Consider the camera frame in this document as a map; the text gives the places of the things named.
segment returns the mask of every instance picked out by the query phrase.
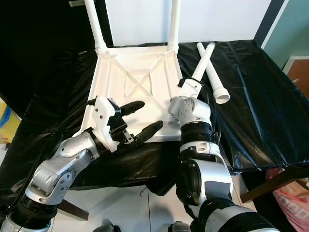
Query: pink plastic bag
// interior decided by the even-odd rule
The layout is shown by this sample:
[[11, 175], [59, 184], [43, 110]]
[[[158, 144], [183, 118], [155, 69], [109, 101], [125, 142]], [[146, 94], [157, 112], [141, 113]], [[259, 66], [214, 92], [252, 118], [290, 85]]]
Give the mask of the pink plastic bag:
[[[271, 179], [283, 170], [268, 170], [266, 177]], [[309, 190], [296, 181], [273, 192], [286, 218], [297, 232], [309, 232]]]

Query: robotic arm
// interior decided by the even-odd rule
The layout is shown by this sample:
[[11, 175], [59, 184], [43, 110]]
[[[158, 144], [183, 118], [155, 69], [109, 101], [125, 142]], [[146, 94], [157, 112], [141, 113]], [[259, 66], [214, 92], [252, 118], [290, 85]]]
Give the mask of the robotic arm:
[[163, 122], [158, 121], [134, 136], [126, 131], [122, 116], [142, 108], [144, 102], [135, 101], [120, 108], [111, 99], [97, 97], [88, 103], [95, 108], [92, 115], [95, 128], [63, 141], [56, 153], [39, 165], [16, 209], [4, 221], [1, 232], [48, 231], [50, 220], [69, 187], [91, 161], [104, 152], [114, 152], [123, 144], [139, 146], [163, 126]]
[[[126, 131], [122, 116], [142, 108], [141, 101], [119, 108], [98, 97], [94, 106], [95, 128], [63, 141], [55, 155], [39, 165], [16, 209], [7, 216], [1, 232], [46, 232], [76, 176], [106, 151], [124, 143], [138, 146], [151, 138], [163, 122], [144, 128], [136, 136]], [[217, 134], [210, 122], [210, 108], [193, 97], [175, 97], [169, 113], [181, 127], [180, 172], [176, 194], [194, 219], [199, 232], [278, 232], [255, 211], [231, 200], [232, 178], [220, 154]]]
[[196, 98], [176, 97], [169, 113], [181, 127], [176, 194], [194, 219], [192, 231], [277, 232], [257, 212], [232, 202], [232, 178], [215, 143], [209, 106]]

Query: white wall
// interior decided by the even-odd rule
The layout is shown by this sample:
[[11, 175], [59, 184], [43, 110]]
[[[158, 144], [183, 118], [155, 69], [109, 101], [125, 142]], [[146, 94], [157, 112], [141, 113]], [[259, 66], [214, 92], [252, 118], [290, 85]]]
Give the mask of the white wall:
[[[182, 0], [179, 42], [253, 39], [271, 0]], [[167, 42], [171, 0], [106, 0], [114, 45]]]

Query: floor tile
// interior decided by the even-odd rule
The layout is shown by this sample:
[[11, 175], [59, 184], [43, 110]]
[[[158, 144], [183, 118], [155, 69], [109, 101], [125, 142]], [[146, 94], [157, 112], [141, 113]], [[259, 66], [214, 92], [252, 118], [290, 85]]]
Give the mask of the floor tile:
[[51, 221], [50, 221], [50, 227], [49, 227], [49, 229], [48, 229], [47, 232], [52, 232], [52, 231], [53, 231], [54, 221], [55, 221], [55, 218], [51, 219]]
[[69, 191], [65, 199], [89, 212], [88, 221], [79, 221], [67, 215], [56, 215], [52, 232], [91, 232], [108, 218], [124, 232], [149, 232], [148, 195], [145, 186], [129, 188], [99, 188]]
[[233, 186], [233, 191], [232, 191], [232, 200], [233, 200], [233, 202], [234, 202], [235, 204], [241, 205], [241, 204], [240, 204], [239, 196], [237, 195], [237, 192], [236, 192], [234, 186]]
[[189, 225], [192, 222], [176, 196], [176, 186], [163, 197], [149, 191], [149, 208], [151, 232], [167, 232], [168, 227], [175, 221]]

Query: black tablecloth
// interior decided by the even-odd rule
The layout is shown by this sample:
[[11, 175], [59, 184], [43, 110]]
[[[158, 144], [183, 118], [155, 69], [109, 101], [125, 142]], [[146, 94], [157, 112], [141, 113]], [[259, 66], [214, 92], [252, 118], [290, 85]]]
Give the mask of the black tablecloth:
[[[183, 78], [191, 77], [200, 60], [196, 43], [180, 43], [177, 57]], [[96, 60], [94, 51], [55, 55], [0, 167], [0, 207], [79, 130]], [[253, 41], [216, 42], [211, 61], [231, 99], [215, 104], [206, 74], [199, 98], [209, 102], [212, 123], [222, 131], [220, 148], [231, 173], [308, 164], [309, 101], [263, 50]], [[174, 184], [178, 151], [179, 142], [117, 150], [92, 162], [72, 189], [146, 184], [162, 195]]]

